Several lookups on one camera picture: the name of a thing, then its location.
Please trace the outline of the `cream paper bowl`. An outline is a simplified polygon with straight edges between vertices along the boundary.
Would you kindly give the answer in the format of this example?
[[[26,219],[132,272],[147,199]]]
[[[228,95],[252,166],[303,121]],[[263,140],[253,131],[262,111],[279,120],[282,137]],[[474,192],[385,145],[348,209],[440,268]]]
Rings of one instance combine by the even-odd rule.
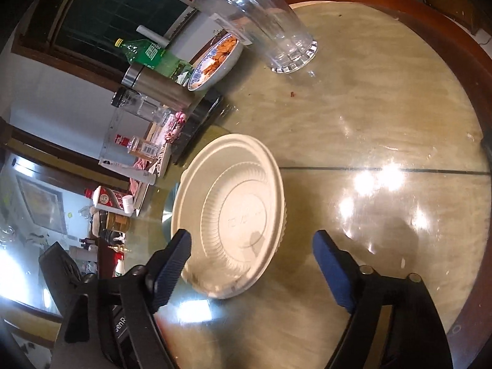
[[[247,291],[265,273],[282,242],[287,208],[273,154],[258,139],[221,136],[184,170],[171,231],[191,234],[182,278],[209,298]]]

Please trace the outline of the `white paper cup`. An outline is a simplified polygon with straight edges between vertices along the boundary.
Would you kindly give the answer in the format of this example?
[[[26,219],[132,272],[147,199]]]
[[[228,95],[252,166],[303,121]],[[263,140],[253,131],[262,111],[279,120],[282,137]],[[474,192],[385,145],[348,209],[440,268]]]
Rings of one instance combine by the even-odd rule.
[[[131,194],[122,197],[123,211],[127,216],[132,216],[134,212],[133,196]]]

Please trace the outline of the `white liquor bottle red cap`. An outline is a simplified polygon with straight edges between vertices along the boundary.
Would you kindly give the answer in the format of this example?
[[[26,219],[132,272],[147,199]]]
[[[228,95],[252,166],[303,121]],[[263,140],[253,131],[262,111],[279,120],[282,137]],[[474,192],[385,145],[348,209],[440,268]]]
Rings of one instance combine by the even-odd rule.
[[[98,186],[94,190],[86,188],[84,190],[84,195],[92,201],[94,208],[98,210],[121,215],[129,215],[123,207],[123,198],[126,194],[112,190],[111,188],[107,188],[105,186]]]

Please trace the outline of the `small glass liquor bottle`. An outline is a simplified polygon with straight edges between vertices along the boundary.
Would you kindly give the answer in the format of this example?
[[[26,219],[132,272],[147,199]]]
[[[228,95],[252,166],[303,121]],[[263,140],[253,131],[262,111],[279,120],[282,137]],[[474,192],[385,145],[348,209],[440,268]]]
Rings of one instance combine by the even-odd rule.
[[[155,159],[161,150],[159,145],[136,136],[126,137],[117,134],[114,138],[114,142],[117,145],[126,148],[128,154],[148,161]]]

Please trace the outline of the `clear plastic bottle black cap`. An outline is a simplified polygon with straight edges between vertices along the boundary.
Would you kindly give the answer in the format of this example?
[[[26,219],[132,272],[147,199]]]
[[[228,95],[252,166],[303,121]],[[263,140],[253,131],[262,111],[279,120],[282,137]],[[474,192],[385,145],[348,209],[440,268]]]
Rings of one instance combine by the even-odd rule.
[[[164,107],[160,102],[126,87],[117,90],[112,97],[111,105],[159,126],[163,126],[173,114],[171,109]]]

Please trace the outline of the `steel thermos flask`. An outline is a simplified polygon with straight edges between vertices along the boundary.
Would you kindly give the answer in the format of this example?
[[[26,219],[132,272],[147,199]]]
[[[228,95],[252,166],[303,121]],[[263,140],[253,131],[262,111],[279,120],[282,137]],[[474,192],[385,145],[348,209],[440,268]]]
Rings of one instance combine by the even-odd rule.
[[[193,94],[189,90],[137,62],[130,65],[121,84],[175,111],[186,111],[193,105]]]

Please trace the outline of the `blue white food dish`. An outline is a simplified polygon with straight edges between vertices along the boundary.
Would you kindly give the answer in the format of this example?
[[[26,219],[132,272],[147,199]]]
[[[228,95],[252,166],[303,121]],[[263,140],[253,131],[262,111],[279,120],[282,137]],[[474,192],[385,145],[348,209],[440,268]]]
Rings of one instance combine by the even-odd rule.
[[[188,81],[190,92],[212,88],[222,80],[239,61],[244,46],[232,34],[226,34],[216,42],[192,71]]]

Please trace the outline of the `green soda bottle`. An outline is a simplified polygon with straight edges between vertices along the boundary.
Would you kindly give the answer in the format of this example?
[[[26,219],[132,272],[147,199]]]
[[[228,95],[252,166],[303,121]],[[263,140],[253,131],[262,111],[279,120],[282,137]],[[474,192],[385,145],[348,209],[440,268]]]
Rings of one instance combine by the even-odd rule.
[[[119,38],[114,43],[130,64],[139,63],[161,75],[168,77],[181,86],[186,86],[193,68],[162,46],[148,39],[125,41]]]

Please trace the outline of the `clear glass mug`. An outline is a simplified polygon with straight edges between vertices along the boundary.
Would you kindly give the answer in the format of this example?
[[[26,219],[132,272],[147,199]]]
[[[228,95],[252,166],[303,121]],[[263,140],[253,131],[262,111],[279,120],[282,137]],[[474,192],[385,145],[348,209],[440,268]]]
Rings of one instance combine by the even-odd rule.
[[[241,44],[260,56],[274,73],[306,66],[318,43],[285,0],[192,0]]]

